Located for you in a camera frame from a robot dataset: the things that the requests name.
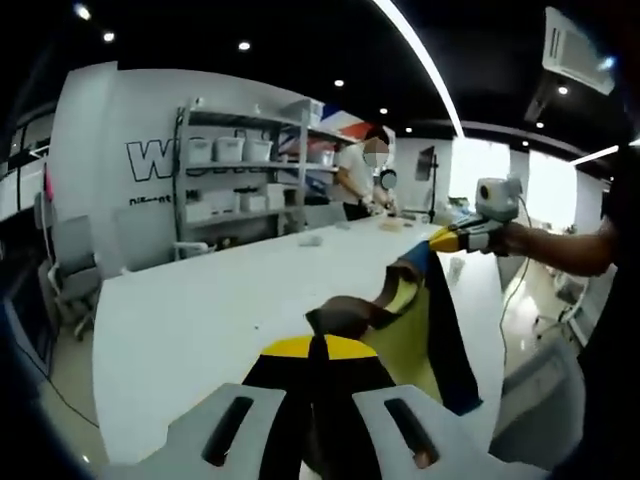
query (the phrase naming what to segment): hand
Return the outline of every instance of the hand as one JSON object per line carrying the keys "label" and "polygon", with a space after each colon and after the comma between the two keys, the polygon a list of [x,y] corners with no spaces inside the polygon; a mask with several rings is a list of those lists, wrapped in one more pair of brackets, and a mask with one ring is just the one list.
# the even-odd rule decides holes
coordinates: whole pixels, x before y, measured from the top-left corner
{"label": "hand", "polygon": [[365,195],[360,199],[360,203],[367,209],[369,215],[373,215],[376,211],[376,204],[373,201],[373,197],[371,195]]}
{"label": "hand", "polygon": [[529,229],[519,223],[507,223],[497,235],[498,241],[490,248],[481,250],[482,253],[496,255],[526,255],[527,236]]}

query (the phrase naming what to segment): glove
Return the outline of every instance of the glove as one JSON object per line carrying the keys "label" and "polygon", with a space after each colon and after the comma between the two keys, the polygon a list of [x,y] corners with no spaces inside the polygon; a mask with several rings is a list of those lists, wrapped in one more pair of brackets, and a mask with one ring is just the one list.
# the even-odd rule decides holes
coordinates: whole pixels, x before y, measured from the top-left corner
{"label": "glove", "polygon": [[371,195],[366,195],[360,199],[360,204],[367,209],[369,215],[373,215],[376,211],[376,204],[373,202],[373,197]]}

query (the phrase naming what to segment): human arm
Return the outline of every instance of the human arm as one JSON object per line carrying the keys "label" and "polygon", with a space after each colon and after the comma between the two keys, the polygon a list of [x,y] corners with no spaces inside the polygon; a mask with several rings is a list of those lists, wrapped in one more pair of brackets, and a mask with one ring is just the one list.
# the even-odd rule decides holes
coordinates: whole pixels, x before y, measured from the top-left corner
{"label": "human arm", "polygon": [[354,195],[358,200],[364,199],[365,194],[360,191],[356,183],[349,177],[349,170],[347,168],[343,166],[338,167],[336,182],[342,185],[345,190]]}
{"label": "human arm", "polygon": [[606,217],[598,231],[588,235],[555,235],[511,223],[504,230],[502,251],[574,275],[593,276],[604,273],[612,263],[617,239],[618,232]]}

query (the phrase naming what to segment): led strip light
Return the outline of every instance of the led strip light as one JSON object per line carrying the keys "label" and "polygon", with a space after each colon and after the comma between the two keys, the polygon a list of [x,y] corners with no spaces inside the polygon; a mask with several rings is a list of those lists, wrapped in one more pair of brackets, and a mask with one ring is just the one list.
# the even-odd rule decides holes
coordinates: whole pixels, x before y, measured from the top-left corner
{"label": "led strip light", "polygon": [[449,113],[449,118],[451,118],[451,124],[456,131],[456,135],[460,138],[464,137],[464,132],[462,131],[462,125],[460,124],[460,118],[458,117],[458,112],[456,112],[456,108],[453,106],[453,101],[451,100],[451,96],[449,95],[449,91],[440,76],[440,72],[436,68],[435,63],[431,58],[431,55],[427,52],[427,49],[424,47],[420,38],[413,30],[409,22],[407,22],[404,15],[398,10],[398,8],[393,4],[391,0],[372,0],[380,10],[387,16],[389,20],[394,24],[394,26],[398,29],[398,31],[402,34],[404,39],[407,41],[409,46],[412,48],[413,52],[422,63],[422,66],[427,71],[427,74],[431,78],[433,85],[436,87],[440,98],[442,99],[442,103],[444,103],[447,112]]}

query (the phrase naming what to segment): office chair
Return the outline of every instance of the office chair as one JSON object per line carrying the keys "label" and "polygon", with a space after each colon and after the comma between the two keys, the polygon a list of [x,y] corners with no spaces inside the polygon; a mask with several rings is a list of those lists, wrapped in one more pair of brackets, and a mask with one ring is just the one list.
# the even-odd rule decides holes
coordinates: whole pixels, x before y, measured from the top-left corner
{"label": "office chair", "polygon": [[91,239],[89,217],[53,221],[51,238],[55,263],[47,273],[63,317],[75,323],[74,336],[82,340],[93,327],[102,285]]}
{"label": "office chair", "polygon": [[582,438],[584,402],[575,353],[557,337],[505,379],[489,453],[552,470]]}
{"label": "office chair", "polygon": [[332,202],[328,205],[306,206],[304,207],[304,217],[308,230],[328,227],[347,221],[344,208],[339,202]]}

